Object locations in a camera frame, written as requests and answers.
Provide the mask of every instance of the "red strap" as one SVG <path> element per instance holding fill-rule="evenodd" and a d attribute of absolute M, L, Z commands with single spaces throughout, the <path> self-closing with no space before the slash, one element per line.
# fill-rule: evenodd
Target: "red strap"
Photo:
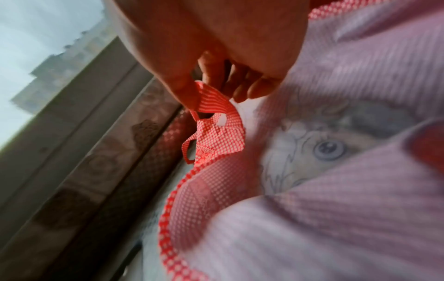
<path fill-rule="evenodd" d="M 197 81 L 201 94 L 199 112 L 215 113 L 209 119 L 200 119 L 195 111 L 190 111 L 197 122 L 197 131 L 182 144 L 182 153 L 188 164 L 201 165 L 222 155 L 242 151 L 245 147 L 245 128 L 236 108 L 216 89 Z M 222 114 L 226 114 L 224 126 L 217 125 Z M 191 140 L 196 140 L 196 159 L 187 157 Z"/>

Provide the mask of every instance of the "building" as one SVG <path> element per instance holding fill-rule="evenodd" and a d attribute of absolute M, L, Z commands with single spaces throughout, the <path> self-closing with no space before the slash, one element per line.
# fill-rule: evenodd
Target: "building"
<path fill-rule="evenodd" d="M 101 20 L 65 51 L 50 55 L 31 75 L 35 79 L 11 99 L 11 102 L 31 113 L 39 113 L 116 37 L 106 19 Z"/>

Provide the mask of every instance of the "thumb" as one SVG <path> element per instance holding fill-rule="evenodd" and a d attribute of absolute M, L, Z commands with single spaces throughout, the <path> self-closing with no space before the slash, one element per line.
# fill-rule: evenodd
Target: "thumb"
<path fill-rule="evenodd" d="M 176 77 L 159 77 L 168 91 L 186 108 L 197 111 L 200 95 L 190 74 Z"/>

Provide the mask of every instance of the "striped fabric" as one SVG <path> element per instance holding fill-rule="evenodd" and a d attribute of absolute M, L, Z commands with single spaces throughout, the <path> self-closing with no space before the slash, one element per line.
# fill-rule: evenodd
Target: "striped fabric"
<path fill-rule="evenodd" d="M 311 20 L 281 88 L 235 105 L 243 150 L 197 165 L 168 198 L 159 241 L 169 276 L 444 280 L 443 74 L 441 0 L 382 1 Z M 258 196 L 258 163 L 295 95 L 301 105 L 384 101 L 419 124 L 286 192 Z"/>

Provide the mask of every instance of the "finger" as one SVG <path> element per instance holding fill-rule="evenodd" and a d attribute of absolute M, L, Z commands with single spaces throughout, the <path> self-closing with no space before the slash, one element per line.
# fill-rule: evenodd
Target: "finger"
<path fill-rule="evenodd" d="M 255 83 L 259 78 L 261 78 L 262 74 L 260 72 L 249 70 L 247 75 L 245 76 L 244 81 L 240 84 L 239 87 L 233 93 L 233 99 L 235 102 L 240 103 L 247 99 L 247 93 L 249 88 L 253 83 Z"/>
<path fill-rule="evenodd" d="M 221 54 L 215 55 L 206 51 L 198 63 L 202 70 L 202 81 L 220 90 L 225 79 L 225 58 Z"/>
<path fill-rule="evenodd" d="M 200 95 L 190 74 L 179 77 L 159 77 L 171 94 L 186 108 L 197 111 Z"/>
<path fill-rule="evenodd" d="M 247 72 L 248 67 L 245 65 L 233 63 L 228 80 L 223 86 L 222 93 L 231 98 L 236 88 L 245 80 Z"/>
<path fill-rule="evenodd" d="M 249 99 L 256 99 L 267 96 L 273 93 L 283 80 L 283 78 L 271 78 L 264 75 L 251 85 L 248 89 L 247 97 Z"/>

